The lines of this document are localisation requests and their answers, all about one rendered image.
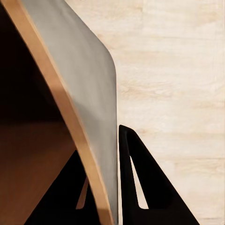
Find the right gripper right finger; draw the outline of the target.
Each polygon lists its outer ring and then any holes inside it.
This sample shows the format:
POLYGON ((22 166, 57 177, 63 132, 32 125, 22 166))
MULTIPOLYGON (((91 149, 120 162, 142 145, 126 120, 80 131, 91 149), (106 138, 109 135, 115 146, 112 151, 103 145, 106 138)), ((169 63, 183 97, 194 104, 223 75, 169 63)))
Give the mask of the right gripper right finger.
POLYGON ((200 225, 138 134, 119 125, 123 225, 200 225), (149 209, 139 207, 131 159, 149 209))

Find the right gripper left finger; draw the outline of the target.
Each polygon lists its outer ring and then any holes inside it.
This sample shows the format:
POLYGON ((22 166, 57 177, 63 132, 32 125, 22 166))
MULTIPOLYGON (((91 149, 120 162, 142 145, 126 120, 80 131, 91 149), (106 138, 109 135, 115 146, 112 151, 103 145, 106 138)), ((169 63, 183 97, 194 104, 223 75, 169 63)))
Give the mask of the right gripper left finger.
POLYGON ((85 179, 75 150, 24 225, 101 225, 89 183, 84 207, 76 209, 85 179))

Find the trash can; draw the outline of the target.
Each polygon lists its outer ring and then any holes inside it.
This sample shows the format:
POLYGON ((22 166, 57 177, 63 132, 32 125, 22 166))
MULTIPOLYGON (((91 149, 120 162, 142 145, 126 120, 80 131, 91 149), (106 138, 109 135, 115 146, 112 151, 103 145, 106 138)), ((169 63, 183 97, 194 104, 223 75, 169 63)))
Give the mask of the trash can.
POLYGON ((116 68, 65 0, 0 0, 0 225, 24 225, 77 150, 119 225, 116 68))

